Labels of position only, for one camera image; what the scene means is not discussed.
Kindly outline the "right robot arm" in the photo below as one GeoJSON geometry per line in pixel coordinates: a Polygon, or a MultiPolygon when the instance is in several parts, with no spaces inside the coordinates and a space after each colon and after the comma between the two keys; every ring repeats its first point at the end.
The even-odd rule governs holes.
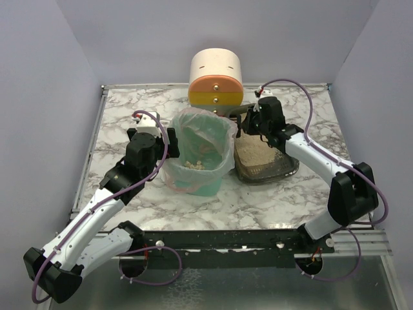
{"type": "Polygon", "coordinates": [[[372,168],[364,162],[342,160],[313,142],[302,128],[287,123],[277,97],[260,98],[248,106],[241,129],[250,136],[266,138],[269,147],[300,161],[329,185],[327,209],[303,224],[309,238],[321,239],[378,206],[372,168]]]}

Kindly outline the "clumped litter lump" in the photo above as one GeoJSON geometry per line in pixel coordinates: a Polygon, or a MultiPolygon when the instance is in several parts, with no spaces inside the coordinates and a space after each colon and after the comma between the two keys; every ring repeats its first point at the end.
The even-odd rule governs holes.
{"type": "Polygon", "coordinates": [[[184,166],[186,168],[192,169],[192,170],[200,170],[200,171],[205,170],[205,166],[203,165],[202,161],[200,161],[200,160],[197,160],[195,162],[186,161],[184,166]]]}

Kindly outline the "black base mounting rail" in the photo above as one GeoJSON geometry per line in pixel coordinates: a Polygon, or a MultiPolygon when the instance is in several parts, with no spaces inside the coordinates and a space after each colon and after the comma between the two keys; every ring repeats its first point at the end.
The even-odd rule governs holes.
{"type": "Polygon", "coordinates": [[[131,248],[148,249],[121,257],[128,273],[139,268],[228,269],[249,267],[293,268],[296,258],[334,252],[330,235],[319,240],[299,229],[220,231],[146,231],[131,248]]]}

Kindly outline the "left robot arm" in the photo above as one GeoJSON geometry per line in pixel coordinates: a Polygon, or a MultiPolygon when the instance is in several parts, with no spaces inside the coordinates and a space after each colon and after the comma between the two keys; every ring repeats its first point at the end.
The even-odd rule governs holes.
{"type": "Polygon", "coordinates": [[[120,223],[107,236],[95,240],[104,224],[140,193],[167,158],[179,157],[173,128],[158,130],[159,136],[128,129],[126,154],[110,169],[88,205],[51,242],[31,247],[23,256],[33,281],[32,301],[41,304],[52,298],[67,301],[92,271],[119,255],[152,250],[144,232],[130,221],[120,223]]]}

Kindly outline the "dark litter box tray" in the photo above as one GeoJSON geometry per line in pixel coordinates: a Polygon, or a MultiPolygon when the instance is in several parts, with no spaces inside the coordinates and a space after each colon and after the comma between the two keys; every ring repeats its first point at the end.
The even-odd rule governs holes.
{"type": "Polygon", "coordinates": [[[237,177],[243,183],[259,185],[294,175],[298,160],[270,148],[259,136],[245,134],[239,129],[234,143],[237,177]]]}

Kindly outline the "round three-drawer storage box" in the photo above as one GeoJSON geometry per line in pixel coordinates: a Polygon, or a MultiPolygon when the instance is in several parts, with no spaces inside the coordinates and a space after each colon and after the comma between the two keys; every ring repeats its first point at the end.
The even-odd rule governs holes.
{"type": "Polygon", "coordinates": [[[234,52],[208,48],[192,58],[188,100],[193,107],[223,115],[240,106],[243,96],[241,62],[234,52]]]}

